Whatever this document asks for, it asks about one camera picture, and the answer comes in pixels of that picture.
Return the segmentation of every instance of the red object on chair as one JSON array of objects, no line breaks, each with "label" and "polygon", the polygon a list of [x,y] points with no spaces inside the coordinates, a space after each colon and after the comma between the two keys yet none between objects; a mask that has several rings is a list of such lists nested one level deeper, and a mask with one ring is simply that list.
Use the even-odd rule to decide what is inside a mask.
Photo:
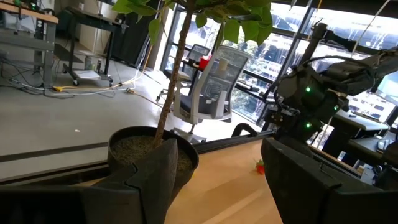
[{"label": "red object on chair", "polygon": [[200,59],[200,63],[199,63],[199,69],[204,70],[207,66],[207,64],[209,63],[211,59],[211,55],[210,56],[202,56],[202,58]]}]

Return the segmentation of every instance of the plant stem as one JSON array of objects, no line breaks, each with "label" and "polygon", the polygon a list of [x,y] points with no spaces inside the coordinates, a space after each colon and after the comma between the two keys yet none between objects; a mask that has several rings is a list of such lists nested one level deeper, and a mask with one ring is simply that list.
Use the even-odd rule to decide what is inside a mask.
[{"label": "plant stem", "polygon": [[177,54],[176,54],[175,60],[174,60],[174,68],[173,68],[172,76],[170,78],[169,90],[167,92],[166,101],[163,105],[163,109],[160,114],[159,123],[157,124],[154,148],[156,148],[157,146],[159,146],[162,143],[164,127],[166,124],[167,115],[169,114],[170,107],[173,103],[174,88],[175,88],[175,84],[177,83],[178,71],[180,70],[180,64],[182,61],[182,57],[184,55],[185,39],[187,38],[189,27],[191,25],[192,14],[193,14],[193,10],[187,8],[187,15],[185,16],[182,30],[180,32],[180,40],[178,41],[178,49],[177,49]]}]

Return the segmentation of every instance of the office chair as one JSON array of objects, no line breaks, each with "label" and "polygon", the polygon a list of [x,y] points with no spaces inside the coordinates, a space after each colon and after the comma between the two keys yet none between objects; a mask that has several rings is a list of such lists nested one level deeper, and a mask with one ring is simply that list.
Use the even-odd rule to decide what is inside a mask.
[{"label": "office chair", "polygon": [[[210,49],[207,47],[204,47],[202,45],[195,44],[191,51],[189,51],[187,55],[187,60],[192,59],[196,62],[199,62],[202,56],[206,56],[210,53]],[[173,70],[164,70],[163,74],[168,78],[171,79],[172,77],[172,72]],[[179,71],[180,75],[182,75],[184,78],[183,82],[184,83],[191,83],[192,82],[192,76],[193,73],[195,72],[195,69],[190,67],[189,65],[182,65],[182,70]],[[160,100],[160,97],[163,95],[167,95],[167,89],[163,89],[160,94],[157,96],[156,101]]]},{"label": "office chair", "polygon": [[192,87],[190,96],[182,95],[180,77],[174,100],[174,116],[192,124],[191,131],[186,133],[181,129],[173,131],[191,143],[206,141],[206,138],[193,134],[196,124],[204,119],[226,120],[232,116],[231,94],[246,63],[252,55],[221,46],[212,56],[205,71]]}]

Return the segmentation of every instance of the black panel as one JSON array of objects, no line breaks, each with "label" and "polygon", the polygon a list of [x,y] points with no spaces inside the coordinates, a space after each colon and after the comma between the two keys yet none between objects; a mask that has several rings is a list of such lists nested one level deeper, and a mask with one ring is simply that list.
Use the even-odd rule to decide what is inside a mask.
[{"label": "black panel", "polygon": [[[159,0],[151,0],[147,5],[157,9],[158,3]],[[123,60],[133,67],[138,67],[149,42],[148,25],[153,19],[155,16],[143,17],[137,23],[137,14],[128,14],[126,24],[129,28],[124,34],[121,29],[115,32],[112,57]]]}]

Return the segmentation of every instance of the potted plant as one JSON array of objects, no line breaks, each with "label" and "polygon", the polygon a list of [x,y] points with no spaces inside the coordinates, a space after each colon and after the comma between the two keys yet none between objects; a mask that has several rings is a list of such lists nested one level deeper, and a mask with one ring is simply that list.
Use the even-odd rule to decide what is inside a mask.
[{"label": "potted plant", "polygon": [[[198,156],[195,149],[181,137],[165,131],[165,123],[167,115],[170,111],[170,106],[174,98],[174,89],[178,78],[178,71],[182,61],[183,53],[185,50],[185,39],[187,38],[188,30],[191,24],[192,16],[196,15],[196,24],[198,28],[204,27],[207,20],[213,19],[215,22],[220,23],[220,33],[216,40],[216,45],[219,46],[223,40],[229,40],[237,43],[239,37],[239,30],[242,27],[245,41],[253,40],[261,45],[270,35],[272,30],[272,16],[270,13],[271,0],[165,0],[161,9],[156,10],[146,5],[149,0],[118,0],[113,7],[113,10],[118,13],[136,13],[138,20],[142,16],[153,16],[159,13],[159,16],[152,20],[149,24],[149,35],[151,44],[157,42],[158,33],[164,30],[162,27],[162,15],[168,8],[173,9],[176,4],[185,8],[187,15],[183,22],[182,30],[180,33],[180,40],[178,42],[177,54],[170,79],[169,90],[167,97],[160,114],[160,119],[157,128],[151,127],[131,127],[123,129],[114,134],[109,144],[113,147],[117,142],[126,138],[137,136],[149,136],[145,142],[141,140],[125,142],[122,147],[137,147],[137,145],[145,145],[148,148],[154,149],[158,147],[164,139],[175,138],[178,141],[178,163],[184,163],[181,157],[189,157],[192,163],[188,170],[183,170],[182,174],[177,173],[175,188],[179,189],[185,185],[191,178],[193,170],[198,164]],[[145,152],[134,152],[136,154],[143,154]]]}]

